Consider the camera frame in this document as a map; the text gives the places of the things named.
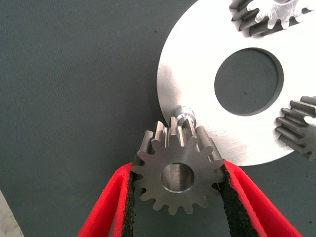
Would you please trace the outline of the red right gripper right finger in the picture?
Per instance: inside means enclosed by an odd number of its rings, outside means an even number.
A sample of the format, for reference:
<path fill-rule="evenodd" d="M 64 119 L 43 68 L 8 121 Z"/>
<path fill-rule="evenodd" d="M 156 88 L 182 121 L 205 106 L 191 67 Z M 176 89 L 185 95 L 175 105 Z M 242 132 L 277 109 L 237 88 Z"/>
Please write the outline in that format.
<path fill-rule="evenodd" d="M 239 166 L 225 160 L 222 169 L 219 191 L 232 237 L 301 236 Z"/>

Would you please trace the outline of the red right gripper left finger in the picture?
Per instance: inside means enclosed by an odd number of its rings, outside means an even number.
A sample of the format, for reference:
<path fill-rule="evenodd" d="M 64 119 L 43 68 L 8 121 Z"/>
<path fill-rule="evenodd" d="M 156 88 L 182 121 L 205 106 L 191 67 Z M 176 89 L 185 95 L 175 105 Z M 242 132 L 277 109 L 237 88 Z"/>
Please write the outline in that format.
<path fill-rule="evenodd" d="M 112 175 L 79 237 L 131 237 L 135 218 L 132 163 L 120 167 Z"/>

